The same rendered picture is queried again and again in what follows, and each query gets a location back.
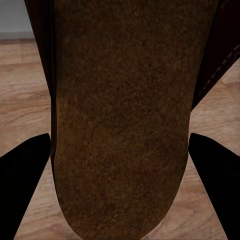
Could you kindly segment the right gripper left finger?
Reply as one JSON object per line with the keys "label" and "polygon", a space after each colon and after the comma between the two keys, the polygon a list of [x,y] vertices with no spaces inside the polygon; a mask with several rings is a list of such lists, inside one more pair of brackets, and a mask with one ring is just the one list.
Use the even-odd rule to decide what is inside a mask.
{"label": "right gripper left finger", "polygon": [[0,240],[13,240],[51,156],[49,133],[0,157]]}

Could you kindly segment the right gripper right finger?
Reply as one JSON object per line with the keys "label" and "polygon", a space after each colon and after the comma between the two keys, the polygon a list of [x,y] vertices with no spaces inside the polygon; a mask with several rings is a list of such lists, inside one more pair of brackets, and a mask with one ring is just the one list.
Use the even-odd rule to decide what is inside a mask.
{"label": "right gripper right finger", "polygon": [[240,156],[197,133],[190,135],[188,154],[228,240],[240,240]]}

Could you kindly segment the sandal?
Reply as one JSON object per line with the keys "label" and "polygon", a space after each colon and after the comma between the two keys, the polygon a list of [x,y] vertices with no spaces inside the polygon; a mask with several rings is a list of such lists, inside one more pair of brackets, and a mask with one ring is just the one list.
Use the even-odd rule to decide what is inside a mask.
{"label": "sandal", "polygon": [[61,211],[83,240],[140,240],[180,188],[191,112],[240,58],[240,0],[24,2]]}

